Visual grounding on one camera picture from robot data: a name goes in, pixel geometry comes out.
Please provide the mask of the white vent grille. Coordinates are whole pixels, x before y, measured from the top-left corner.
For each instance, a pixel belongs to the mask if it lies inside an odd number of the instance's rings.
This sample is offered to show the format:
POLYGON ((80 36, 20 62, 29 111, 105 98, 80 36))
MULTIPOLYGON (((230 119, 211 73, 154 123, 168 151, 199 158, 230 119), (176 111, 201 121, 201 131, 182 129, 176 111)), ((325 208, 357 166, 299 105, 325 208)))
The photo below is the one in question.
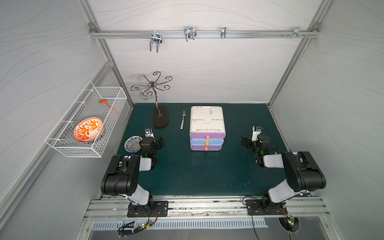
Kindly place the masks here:
MULTIPOLYGON (((93 231, 117 231, 127 225, 127 230, 133 230, 144 225, 145 220, 116 220, 95 221, 93 231)), ((268 228, 263 218, 234 218, 234 219, 159 219, 150 230, 189 230, 189 229, 252 229, 268 228)))

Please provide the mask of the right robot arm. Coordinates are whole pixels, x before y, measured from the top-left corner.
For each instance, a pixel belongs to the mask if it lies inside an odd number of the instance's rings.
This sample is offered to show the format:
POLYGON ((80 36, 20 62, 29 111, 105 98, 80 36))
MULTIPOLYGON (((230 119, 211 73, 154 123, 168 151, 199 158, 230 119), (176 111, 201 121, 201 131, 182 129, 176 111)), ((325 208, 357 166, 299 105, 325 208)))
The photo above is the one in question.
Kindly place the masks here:
POLYGON ((253 132, 251 137, 242 136, 242 145, 253 150, 255 162, 261 168, 284 170, 285 179, 263 195, 263 207, 275 207, 297 195, 326 187, 326 177, 310 152, 273 154, 268 136, 260 132, 253 132))

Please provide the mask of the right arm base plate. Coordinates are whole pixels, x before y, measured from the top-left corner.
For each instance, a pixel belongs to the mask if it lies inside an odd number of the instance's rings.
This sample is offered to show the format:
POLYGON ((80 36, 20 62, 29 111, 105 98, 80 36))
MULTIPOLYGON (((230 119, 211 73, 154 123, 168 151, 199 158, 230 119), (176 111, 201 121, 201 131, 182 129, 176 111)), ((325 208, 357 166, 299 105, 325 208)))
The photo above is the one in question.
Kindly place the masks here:
POLYGON ((284 204, 269 203, 252 198, 243 200, 243 203, 249 216, 286 216, 288 214, 284 204))

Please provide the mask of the blue drawer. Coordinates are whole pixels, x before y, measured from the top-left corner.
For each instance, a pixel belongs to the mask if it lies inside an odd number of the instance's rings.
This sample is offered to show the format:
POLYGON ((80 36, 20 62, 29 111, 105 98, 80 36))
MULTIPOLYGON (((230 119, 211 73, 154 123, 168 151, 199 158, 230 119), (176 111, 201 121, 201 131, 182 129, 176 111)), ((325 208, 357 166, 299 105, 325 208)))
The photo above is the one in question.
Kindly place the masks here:
POLYGON ((224 144, 223 139, 190 139, 192 146, 222 146, 224 144))

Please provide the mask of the silver fork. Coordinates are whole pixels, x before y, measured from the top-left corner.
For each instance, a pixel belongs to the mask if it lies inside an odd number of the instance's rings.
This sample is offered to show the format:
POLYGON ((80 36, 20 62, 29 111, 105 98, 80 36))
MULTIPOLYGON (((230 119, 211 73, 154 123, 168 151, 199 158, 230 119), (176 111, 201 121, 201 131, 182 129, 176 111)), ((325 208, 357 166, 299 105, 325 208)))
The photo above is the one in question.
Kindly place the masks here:
POLYGON ((186 111, 186 110, 183 110, 180 130, 182 130, 182 129, 184 128, 184 122, 185 122, 185 116, 186 116, 186 113, 187 113, 187 111, 186 111))

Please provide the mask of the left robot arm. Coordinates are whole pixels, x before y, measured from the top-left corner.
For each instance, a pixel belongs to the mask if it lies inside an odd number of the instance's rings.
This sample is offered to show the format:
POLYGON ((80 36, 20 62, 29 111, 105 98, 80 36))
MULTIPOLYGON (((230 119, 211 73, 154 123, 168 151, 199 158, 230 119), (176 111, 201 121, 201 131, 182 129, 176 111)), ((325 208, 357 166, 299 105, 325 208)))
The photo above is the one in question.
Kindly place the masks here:
POLYGON ((158 163, 156 153, 165 146, 163 137, 140 141, 143 152, 130 156, 114 155, 101 182, 104 195, 120 196, 134 206, 153 208, 153 196, 139 185, 139 173, 151 171, 158 163))

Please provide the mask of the metal hook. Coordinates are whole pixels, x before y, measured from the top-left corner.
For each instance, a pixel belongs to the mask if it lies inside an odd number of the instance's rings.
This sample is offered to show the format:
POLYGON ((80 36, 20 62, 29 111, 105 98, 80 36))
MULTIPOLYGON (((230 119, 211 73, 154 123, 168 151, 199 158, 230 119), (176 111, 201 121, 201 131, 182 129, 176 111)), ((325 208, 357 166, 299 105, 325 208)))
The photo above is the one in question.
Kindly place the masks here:
POLYGON ((158 53, 162 42, 163 42, 163 37, 158 33, 153 33, 151 35, 151 41, 150 41, 150 52, 153 50, 154 46, 156 46, 156 53, 158 53))
POLYGON ((291 38, 291 39, 296 39, 296 38, 304 39, 309 37, 308 34, 302 34, 300 32, 300 27, 296 27, 291 34, 289 35, 282 34, 282 36, 284 38, 291 38))
POLYGON ((197 35, 197 30, 195 27, 186 27, 184 29, 185 39, 188 42, 190 39, 195 40, 197 35))
POLYGON ((221 39, 225 39, 226 38, 226 34, 227 34, 227 28, 226 27, 222 27, 222 29, 221 29, 221 39))

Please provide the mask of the orange spatula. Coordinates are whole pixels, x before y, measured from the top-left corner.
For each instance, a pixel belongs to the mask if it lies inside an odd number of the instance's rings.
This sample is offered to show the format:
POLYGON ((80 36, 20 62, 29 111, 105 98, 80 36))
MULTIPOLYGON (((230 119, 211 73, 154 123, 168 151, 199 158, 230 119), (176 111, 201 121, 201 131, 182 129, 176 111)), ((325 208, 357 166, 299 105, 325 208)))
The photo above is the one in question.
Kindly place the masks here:
POLYGON ((108 100, 107 99, 101 99, 99 103, 100 104, 105 104, 107 107, 109 107, 116 114, 118 114, 119 116, 121 115, 117 110, 115 110, 111 105, 108 104, 108 100))

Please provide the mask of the white drawer cabinet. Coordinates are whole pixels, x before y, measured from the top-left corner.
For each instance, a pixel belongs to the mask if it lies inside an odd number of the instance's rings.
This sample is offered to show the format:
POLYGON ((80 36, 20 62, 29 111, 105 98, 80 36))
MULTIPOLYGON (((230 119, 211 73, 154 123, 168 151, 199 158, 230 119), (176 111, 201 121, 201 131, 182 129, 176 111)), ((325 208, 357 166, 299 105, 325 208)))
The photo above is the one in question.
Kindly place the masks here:
POLYGON ((192 106, 190 115, 190 134, 225 134, 223 108, 220 106, 192 106))

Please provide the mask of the purple drawer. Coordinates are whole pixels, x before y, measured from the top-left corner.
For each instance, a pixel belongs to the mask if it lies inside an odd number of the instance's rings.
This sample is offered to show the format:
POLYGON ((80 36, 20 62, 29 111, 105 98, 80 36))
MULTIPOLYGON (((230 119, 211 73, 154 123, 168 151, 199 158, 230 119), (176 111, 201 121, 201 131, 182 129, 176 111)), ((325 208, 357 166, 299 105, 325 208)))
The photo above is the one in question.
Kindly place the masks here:
POLYGON ((219 146, 194 146, 190 145, 192 151, 220 151, 222 149, 222 145, 219 146))
POLYGON ((223 140, 226 137, 225 132, 191 132, 191 139, 223 140))

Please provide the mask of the right round controller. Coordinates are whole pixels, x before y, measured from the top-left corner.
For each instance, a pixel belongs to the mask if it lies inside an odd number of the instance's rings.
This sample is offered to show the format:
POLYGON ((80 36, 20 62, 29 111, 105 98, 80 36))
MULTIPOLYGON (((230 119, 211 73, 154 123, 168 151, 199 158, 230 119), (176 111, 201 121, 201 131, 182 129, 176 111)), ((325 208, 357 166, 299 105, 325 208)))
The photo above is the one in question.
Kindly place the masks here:
POLYGON ((300 229, 300 220, 297 217, 293 218, 278 218, 281 226, 290 233, 296 233, 300 229))

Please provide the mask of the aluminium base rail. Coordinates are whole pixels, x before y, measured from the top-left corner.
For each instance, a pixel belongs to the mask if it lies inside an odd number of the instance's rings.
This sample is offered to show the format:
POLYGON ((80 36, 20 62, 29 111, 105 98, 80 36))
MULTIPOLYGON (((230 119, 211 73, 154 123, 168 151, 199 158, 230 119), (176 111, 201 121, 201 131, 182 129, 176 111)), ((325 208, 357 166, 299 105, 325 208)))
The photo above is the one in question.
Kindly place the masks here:
MULTIPOLYGON (((169 202, 168 219, 247 218, 243 196, 154 196, 155 201, 169 202)), ((286 202, 288 214, 295 217, 329 217, 321 197, 292 198, 286 202)), ((120 197, 92 200, 84 220, 125 220, 129 202, 120 197)))

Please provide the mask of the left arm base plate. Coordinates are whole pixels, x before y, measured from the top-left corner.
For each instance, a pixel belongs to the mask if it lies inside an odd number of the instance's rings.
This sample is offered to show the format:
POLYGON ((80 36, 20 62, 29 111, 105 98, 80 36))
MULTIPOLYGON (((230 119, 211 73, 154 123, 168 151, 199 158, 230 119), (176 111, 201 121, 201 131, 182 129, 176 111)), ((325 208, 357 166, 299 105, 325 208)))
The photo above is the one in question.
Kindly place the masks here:
POLYGON ((129 204, 128 218, 167 217, 168 201, 149 202, 145 206, 129 204))

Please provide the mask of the blue yellow patterned bowl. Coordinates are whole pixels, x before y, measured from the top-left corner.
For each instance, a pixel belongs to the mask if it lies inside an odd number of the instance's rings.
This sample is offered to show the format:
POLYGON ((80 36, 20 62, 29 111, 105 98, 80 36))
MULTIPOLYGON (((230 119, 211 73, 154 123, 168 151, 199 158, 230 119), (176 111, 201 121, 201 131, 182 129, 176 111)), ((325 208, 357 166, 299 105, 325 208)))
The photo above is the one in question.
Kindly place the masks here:
POLYGON ((128 153, 137 153, 139 152, 141 147, 141 140, 143 138, 140 136, 132 136, 128 138, 124 144, 124 148, 128 153))

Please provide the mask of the aluminium top rail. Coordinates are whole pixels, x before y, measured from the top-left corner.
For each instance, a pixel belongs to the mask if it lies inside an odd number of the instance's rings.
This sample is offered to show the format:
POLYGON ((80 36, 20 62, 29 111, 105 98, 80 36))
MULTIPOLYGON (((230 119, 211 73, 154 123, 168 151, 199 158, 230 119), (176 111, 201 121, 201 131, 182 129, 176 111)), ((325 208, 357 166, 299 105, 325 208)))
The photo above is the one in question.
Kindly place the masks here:
MULTIPOLYGON (((282 34, 289 35, 293 30, 227 30, 225 39, 279 39, 282 34)), ((308 34, 308 38, 318 38, 320 32, 300 30, 308 34)), ((150 40, 153 33, 160 34, 163 39, 185 39, 183 30, 179 31, 98 31, 90 33, 93 39, 145 39, 150 40)), ((197 30, 197 39, 221 39, 221 30, 197 30)))

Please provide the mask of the orange patterned plate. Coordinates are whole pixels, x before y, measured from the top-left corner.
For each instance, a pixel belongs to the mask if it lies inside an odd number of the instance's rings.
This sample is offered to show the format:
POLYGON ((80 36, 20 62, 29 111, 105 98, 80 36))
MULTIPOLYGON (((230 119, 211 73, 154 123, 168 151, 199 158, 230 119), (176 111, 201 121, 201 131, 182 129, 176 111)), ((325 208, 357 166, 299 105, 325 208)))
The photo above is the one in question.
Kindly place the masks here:
POLYGON ((100 138, 104 131, 105 127, 101 119, 88 118, 75 127, 74 137, 78 142, 91 143, 100 138))

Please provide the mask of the black metal mug tree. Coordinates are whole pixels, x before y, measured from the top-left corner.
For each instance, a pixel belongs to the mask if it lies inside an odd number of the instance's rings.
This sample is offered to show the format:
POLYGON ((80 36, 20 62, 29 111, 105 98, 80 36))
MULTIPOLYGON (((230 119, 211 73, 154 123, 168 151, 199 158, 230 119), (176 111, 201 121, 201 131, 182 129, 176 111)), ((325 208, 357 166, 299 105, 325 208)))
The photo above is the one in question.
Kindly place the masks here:
POLYGON ((155 108, 153 110, 153 126, 156 128, 163 128, 169 123, 169 111, 165 106, 159 105, 158 91, 165 92, 170 89, 169 82, 173 80, 171 76, 165 76, 161 82, 160 78, 162 73, 159 71, 152 73, 156 79, 150 80, 145 75, 137 76, 138 84, 131 86, 130 90, 133 92, 140 91, 141 95, 145 98, 155 97, 155 108))

